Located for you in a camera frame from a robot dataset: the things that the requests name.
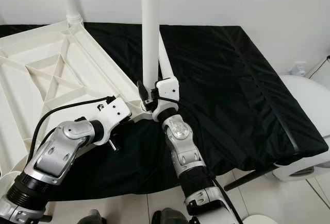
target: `wrinkled black fabric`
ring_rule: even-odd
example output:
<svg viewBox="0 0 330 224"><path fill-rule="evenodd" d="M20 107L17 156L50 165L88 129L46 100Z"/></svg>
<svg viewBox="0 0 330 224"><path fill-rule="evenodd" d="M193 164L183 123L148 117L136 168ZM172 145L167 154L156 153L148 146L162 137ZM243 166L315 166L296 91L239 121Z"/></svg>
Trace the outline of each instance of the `wrinkled black fabric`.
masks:
<svg viewBox="0 0 330 224"><path fill-rule="evenodd" d="M133 81L142 79L141 25L86 23L86 30ZM0 35L30 29L0 26ZM287 164L328 147L279 76L239 26L161 26L180 100L206 164L221 175ZM157 123L143 120L78 158L53 200L152 193L178 185Z"/></svg>

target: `black tablecloth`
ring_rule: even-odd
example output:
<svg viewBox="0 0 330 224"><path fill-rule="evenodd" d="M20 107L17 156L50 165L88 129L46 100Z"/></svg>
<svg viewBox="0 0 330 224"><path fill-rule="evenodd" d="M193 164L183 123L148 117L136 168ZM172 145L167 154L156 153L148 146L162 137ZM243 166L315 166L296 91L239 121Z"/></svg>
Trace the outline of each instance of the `black tablecloth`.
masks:
<svg viewBox="0 0 330 224"><path fill-rule="evenodd" d="M0 36L34 28L0 26ZM142 79L141 25L85 23L133 82ZM180 83L180 113L206 164L221 175L290 163L328 147L279 76L239 26L161 26ZM78 158L54 200L152 193L178 184L157 123L125 129L113 153L103 145Z"/></svg>

